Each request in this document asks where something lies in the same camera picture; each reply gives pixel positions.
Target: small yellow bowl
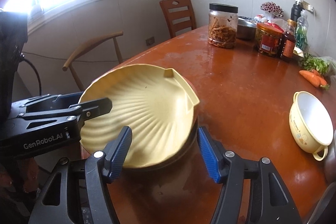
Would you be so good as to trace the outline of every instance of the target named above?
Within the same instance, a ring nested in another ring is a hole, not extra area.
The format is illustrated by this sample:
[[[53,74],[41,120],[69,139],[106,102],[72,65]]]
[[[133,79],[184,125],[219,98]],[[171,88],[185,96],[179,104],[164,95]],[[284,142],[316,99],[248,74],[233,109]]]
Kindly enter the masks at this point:
[[[147,64],[128,65],[95,80],[79,102],[102,97],[112,101],[110,113],[87,120],[81,144],[89,152],[102,150],[123,126],[133,132],[126,168],[143,168],[170,159],[186,143],[199,99],[174,69]]]
[[[333,124],[324,105],[306,91],[295,92],[289,112],[289,126],[296,143],[321,161],[333,139]],[[317,153],[324,151],[320,157]]]

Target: soy sauce bottle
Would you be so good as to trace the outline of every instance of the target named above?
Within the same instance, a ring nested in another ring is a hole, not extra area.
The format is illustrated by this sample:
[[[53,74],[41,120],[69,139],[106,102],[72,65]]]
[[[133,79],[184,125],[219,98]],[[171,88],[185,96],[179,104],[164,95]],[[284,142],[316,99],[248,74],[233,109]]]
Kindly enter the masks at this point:
[[[291,19],[287,20],[287,29],[282,34],[278,56],[280,57],[281,60],[288,63],[292,59],[294,47],[296,44],[295,30],[296,30],[296,22]]]

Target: plastic bottle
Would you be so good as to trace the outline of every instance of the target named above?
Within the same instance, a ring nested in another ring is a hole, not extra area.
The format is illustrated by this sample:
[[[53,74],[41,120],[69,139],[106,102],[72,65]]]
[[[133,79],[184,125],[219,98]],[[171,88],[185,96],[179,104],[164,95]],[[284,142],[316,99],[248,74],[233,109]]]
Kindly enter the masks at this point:
[[[302,10],[301,16],[297,19],[297,27],[295,32],[296,46],[301,50],[305,50],[308,46],[307,43],[307,32],[308,32],[308,21],[307,21],[307,11]]]

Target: wooden table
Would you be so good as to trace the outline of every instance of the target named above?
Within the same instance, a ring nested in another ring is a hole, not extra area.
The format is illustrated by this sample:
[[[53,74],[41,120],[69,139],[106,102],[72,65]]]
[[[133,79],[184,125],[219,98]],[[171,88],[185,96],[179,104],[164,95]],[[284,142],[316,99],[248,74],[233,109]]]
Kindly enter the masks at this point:
[[[234,49],[207,44],[201,27],[143,52],[122,65],[147,63],[175,68],[195,86],[201,100],[199,122],[214,139],[241,157],[269,157],[286,183],[301,217],[327,187],[323,162],[302,151],[289,128],[296,91],[306,90],[336,123],[335,88],[321,91],[298,74],[294,63],[262,55],[251,42]],[[82,157],[88,153],[83,150]],[[120,223],[209,223],[221,186],[208,176],[197,142],[175,164],[151,172],[123,171],[109,185]],[[244,184],[241,216],[246,216],[249,183]]]

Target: chair backrest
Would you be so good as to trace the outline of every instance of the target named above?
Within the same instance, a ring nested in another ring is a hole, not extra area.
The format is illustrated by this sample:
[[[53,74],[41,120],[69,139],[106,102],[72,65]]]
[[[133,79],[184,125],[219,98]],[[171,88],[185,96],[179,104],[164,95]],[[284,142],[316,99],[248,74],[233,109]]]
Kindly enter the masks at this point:
[[[89,52],[90,50],[94,49],[95,47],[97,47],[98,45],[102,44],[103,42],[113,39],[113,43],[114,43],[114,48],[115,48],[115,52],[117,54],[117,58],[118,58],[118,62],[119,64],[121,64],[123,62],[120,50],[119,50],[119,45],[117,42],[117,37],[122,36],[124,33],[123,31],[119,31],[119,32],[115,32],[115,33],[111,33],[111,34],[107,34],[107,35],[102,35],[100,37],[95,37],[92,38],[88,41],[86,41],[85,43],[79,45],[70,55],[70,57],[68,58],[68,60],[66,60],[66,62],[63,65],[63,71],[67,71],[68,68],[71,71],[71,74],[78,86],[78,88],[80,89],[80,91],[84,91],[84,85],[81,82],[81,80],[78,77],[78,74],[76,73],[75,69],[72,66],[72,62],[75,61],[77,58],[80,58],[81,56],[83,56],[84,54],[86,54],[87,52]]]
[[[194,9],[190,0],[162,0],[160,1],[160,6],[168,25],[170,38],[175,37],[176,32],[180,30],[184,30],[189,27],[191,27],[191,30],[196,29],[196,19]],[[170,9],[182,8],[182,7],[187,7],[187,10],[179,10],[172,12],[169,11]],[[189,20],[173,24],[174,20],[187,17],[189,17]]]

